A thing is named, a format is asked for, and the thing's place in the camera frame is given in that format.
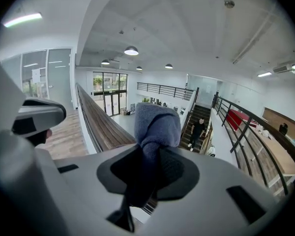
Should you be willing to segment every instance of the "staircase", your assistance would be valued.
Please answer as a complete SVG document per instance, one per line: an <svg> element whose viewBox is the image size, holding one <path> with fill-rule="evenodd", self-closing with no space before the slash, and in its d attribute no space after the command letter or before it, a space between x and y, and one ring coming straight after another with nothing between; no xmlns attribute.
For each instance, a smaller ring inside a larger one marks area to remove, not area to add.
<svg viewBox="0 0 295 236"><path fill-rule="evenodd" d="M192 111L189 122L186 126L186 130L180 140L180 144L178 146L179 148L190 150L190 148L188 147L188 144L190 141L192 124L194 124L196 121L199 121L200 118L203 118L205 120L205 125L207 127L209 119L210 119L210 113L211 113L211 109L200 107L198 105L195 106L195 108ZM205 134L206 133L204 132L202 137L200 137L200 139L197 140L196 146L194 147L193 152L200 153L201 145L205 138Z"/></svg>

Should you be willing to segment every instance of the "man in black clothing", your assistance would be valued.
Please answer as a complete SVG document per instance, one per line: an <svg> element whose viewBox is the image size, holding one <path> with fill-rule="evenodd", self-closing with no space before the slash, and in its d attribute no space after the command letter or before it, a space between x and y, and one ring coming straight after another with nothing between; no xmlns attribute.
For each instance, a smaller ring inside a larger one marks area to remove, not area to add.
<svg viewBox="0 0 295 236"><path fill-rule="evenodd" d="M205 120L201 118L200 120L195 122L191 127L191 138L190 138L190 142L188 144L188 147L191 146L190 151L193 151L196 141L199 139L199 137L202 136L202 134L204 133L204 131L206 129L204 122L205 122Z"/></svg>

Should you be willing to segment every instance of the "entrance door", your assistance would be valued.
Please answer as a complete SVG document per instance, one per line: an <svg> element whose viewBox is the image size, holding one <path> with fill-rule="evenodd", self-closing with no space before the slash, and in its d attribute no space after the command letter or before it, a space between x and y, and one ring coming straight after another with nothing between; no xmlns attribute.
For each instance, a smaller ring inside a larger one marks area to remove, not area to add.
<svg viewBox="0 0 295 236"><path fill-rule="evenodd" d="M119 115L119 94L105 95L105 107L109 116Z"/></svg>
<svg viewBox="0 0 295 236"><path fill-rule="evenodd" d="M48 88L49 98L62 104L68 113L73 111L70 88L71 49L49 50Z"/></svg>

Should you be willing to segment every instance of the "smoke detector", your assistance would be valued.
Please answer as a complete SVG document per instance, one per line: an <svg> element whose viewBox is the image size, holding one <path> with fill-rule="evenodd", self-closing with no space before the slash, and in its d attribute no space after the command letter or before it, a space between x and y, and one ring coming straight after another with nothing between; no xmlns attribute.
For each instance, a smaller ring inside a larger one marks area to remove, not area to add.
<svg viewBox="0 0 295 236"><path fill-rule="evenodd" d="M235 6L235 3L232 0L225 0L224 5L226 8L231 9Z"/></svg>

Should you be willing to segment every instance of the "gray cloth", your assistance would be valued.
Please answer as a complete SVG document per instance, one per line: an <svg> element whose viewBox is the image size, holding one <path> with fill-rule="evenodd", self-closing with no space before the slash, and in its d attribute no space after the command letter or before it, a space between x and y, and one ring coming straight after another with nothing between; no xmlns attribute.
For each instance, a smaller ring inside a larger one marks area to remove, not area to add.
<svg viewBox="0 0 295 236"><path fill-rule="evenodd" d="M133 206L142 207L156 187L158 148L179 145L181 134L179 115L168 107L138 103L134 132L136 141L142 148L142 161L131 202Z"/></svg>

